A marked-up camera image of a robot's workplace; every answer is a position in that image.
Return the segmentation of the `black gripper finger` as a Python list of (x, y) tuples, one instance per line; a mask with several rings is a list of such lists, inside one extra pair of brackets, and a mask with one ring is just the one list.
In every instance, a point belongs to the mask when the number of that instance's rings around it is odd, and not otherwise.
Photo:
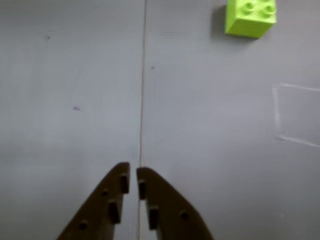
[(130, 164), (116, 164), (100, 181), (59, 240), (112, 240), (115, 226), (121, 223), (123, 197), (130, 189)]
[(149, 167), (136, 169), (139, 199), (158, 240), (212, 240), (198, 211), (169, 182)]

